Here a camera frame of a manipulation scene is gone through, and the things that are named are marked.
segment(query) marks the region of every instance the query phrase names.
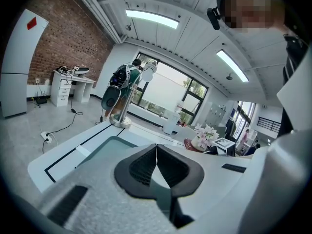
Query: white flowers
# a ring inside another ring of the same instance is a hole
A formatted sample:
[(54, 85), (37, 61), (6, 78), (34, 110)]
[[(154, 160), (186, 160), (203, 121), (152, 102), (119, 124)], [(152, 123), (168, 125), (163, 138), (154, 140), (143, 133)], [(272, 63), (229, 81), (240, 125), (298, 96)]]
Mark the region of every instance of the white flowers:
[(201, 125), (197, 124), (195, 126), (195, 132), (197, 133), (198, 146), (206, 149), (211, 145), (211, 142), (218, 139), (219, 134), (217, 134), (216, 129), (206, 125), (205, 128), (202, 128)]

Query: brick wall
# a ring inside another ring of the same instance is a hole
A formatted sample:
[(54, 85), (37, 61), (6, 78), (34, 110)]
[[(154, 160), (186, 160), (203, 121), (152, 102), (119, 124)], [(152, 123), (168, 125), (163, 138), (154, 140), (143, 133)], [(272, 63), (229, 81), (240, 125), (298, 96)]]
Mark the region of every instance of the brick wall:
[(36, 78), (52, 84), (53, 70), (74, 65), (92, 68), (85, 76), (97, 81), (113, 42), (83, 2), (29, 0), (25, 8), (49, 21), (32, 58), (28, 84), (36, 84)]

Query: white drawer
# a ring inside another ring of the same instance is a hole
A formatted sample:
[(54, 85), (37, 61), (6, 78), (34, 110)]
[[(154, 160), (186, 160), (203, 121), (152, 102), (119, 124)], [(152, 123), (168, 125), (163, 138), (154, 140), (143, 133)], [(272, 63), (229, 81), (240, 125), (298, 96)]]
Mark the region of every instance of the white drawer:
[(72, 81), (70, 79), (62, 79), (60, 80), (60, 88), (70, 88), (72, 85)]
[(58, 96), (58, 107), (66, 106), (68, 102), (68, 96)]
[(67, 96), (67, 95), (69, 95), (69, 91), (70, 91), (70, 88), (60, 88), (58, 90), (58, 95), (59, 96)]

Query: round base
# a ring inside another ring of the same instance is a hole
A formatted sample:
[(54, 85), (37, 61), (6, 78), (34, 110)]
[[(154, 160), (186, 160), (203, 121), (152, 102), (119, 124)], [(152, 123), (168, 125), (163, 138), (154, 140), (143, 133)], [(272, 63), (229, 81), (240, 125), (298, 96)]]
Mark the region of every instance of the round base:
[(132, 121), (128, 117), (126, 117), (123, 122), (118, 122), (118, 120), (116, 120), (114, 116), (115, 116), (115, 114), (112, 114), (109, 117), (109, 121), (114, 126), (119, 127), (119, 128), (128, 128), (128, 127), (130, 127)]

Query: gray floor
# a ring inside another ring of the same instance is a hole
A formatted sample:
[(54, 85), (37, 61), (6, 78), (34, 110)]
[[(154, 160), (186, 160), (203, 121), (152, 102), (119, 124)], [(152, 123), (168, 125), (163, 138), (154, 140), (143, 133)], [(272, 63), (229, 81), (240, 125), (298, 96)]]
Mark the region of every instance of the gray floor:
[[(73, 108), (83, 112), (76, 116), (73, 125), (58, 133), (55, 138), (58, 144), (93, 127), (99, 121), (102, 108), (100, 100), (91, 97), (88, 103), (80, 104), (73, 100)], [(33, 204), (40, 196), (39, 190), (32, 182), (28, 172), (28, 164), (42, 155), (42, 131), (55, 131), (68, 126), (74, 117), (70, 111), (70, 102), (67, 107), (55, 107), (51, 102), (41, 105), (41, 108), (32, 102), (27, 103), (27, 113), (16, 117), (0, 118), (0, 167), (10, 190)], [(131, 120), (155, 132), (162, 133), (162, 129), (142, 121), (134, 116)], [(44, 152), (48, 152), (57, 145), (45, 143)]]

